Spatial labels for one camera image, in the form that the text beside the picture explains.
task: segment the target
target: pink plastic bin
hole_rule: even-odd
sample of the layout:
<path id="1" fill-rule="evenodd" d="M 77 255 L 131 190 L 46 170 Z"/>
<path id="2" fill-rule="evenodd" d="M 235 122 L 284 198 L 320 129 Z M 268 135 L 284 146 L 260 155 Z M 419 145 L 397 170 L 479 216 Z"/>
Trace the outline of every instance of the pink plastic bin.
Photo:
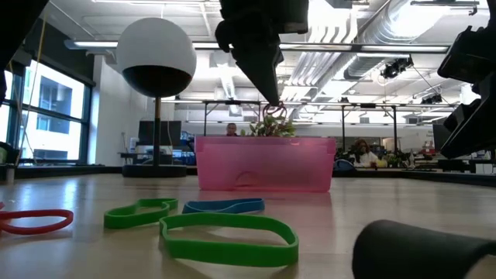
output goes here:
<path id="1" fill-rule="evenodd" d="M 195 151 L 202 190 L 327 192 L 336 141 L 197 136 Z"/>

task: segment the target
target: table surface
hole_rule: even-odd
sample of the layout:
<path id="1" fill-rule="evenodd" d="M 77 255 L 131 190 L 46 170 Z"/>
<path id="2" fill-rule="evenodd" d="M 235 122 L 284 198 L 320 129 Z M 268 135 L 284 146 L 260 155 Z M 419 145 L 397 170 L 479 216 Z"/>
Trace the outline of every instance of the table surface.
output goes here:
<path id="1" fill-rule="evenodd" d="M 281 268 L 232 267 L 173 260 L 159 249 L 157 225 L 105 230 L 103 213 L 138 198 L 190 200 L 258 197 L 261 213 L 286 222 L 300 238 L 298 264 Z M 1 278 L 353 278 L 353 244 L 362 228 L 390 219 L 449 233 L 496 239 L 496 191 L 492 188 L 405 179 L 335 178 L 330 193 L 199 191 L 197 177 L 123 178 L 119 174 L 17 181 L 0 186 L 5 210 L 65 208 L 74 223 L 42 236 L 0 236 Z M 58 219 L 18 219 L 42 226 Z M 280 243 L 271 232 L 193 228 L 172 232 L 195 239 Z M 474 271 L 494 278 L 496 261 Z"/>

